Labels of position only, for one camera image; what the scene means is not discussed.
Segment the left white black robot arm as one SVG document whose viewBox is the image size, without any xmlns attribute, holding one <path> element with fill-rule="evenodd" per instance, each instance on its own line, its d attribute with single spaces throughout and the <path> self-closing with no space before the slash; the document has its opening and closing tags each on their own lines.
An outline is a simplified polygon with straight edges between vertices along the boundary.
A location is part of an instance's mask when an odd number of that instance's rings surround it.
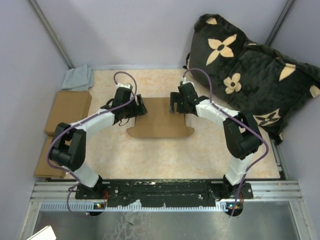
<svg viewBox="0 0 320 240">
<path fill-rule="evenodd" d="M 47 159 L 69 172 L 86 191 L 87 197 L 97 199 L 103 195 L 105 187 L 102 177 L 86 163 L 87 140 L 124 119 L 146 113 L 142 96 L 134 94 L 133 86 L 118 83 L 114 98 L 95 114 L 74 123 L 57 125 Z"/>
</svg>

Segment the brown cardboard box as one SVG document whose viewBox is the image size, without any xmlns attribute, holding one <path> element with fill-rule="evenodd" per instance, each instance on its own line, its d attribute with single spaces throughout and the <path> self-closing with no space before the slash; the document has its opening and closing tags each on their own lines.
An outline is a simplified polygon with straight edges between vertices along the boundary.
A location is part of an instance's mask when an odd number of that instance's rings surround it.
<svg viewBox="0 0 320 240">
<path fill-rule="evenodd" d="M 126 130 L 133 138 L 188 138 L 195 129 L 187 126 L 186 116 L 170 112 L 169 97 L 146 97 L 143 103 L 147 113 L 137 116 L 134 126 Z"/>
</svg>

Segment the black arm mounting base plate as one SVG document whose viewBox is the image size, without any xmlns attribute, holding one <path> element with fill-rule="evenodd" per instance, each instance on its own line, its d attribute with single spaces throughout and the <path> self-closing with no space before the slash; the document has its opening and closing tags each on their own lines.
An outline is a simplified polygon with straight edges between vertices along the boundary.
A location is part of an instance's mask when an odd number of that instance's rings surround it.
<svg viewBox="0 0 320 240">
<path fill-rule="evenodd" d="M 126 207 L 140 201 L 143 207 L 214 207 L 222 200 L 252 199 L 251 184 L 244 182 L 235 197 L 222 196 L 223 179 L 104 179 L 101 197 L 86 196 L 80 186 L 75 191 L 77 200 L 106 201 L 108 207 Z"/>
</svg>

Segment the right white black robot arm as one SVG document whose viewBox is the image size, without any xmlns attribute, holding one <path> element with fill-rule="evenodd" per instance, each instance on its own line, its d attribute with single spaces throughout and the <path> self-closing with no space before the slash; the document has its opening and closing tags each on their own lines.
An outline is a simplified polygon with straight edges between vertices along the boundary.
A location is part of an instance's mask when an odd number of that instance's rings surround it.
<svg viewBox="0 0 320 240">
<path fill-rule="evenodd" d="M 253 155 L 262 144 L 253 117 L 215 104 L 207 96 L 199 96 L 191 82 L 181 83 L 177 92 L 170 93 L 169 110 L 171 113 L 193 114 L 223 129 L 231 160 L 222 179 L 223 195 L 216 195 L 215 198 L 236 197 L 245 182 L 243 177 L 248 172 Z"/>
</svg>

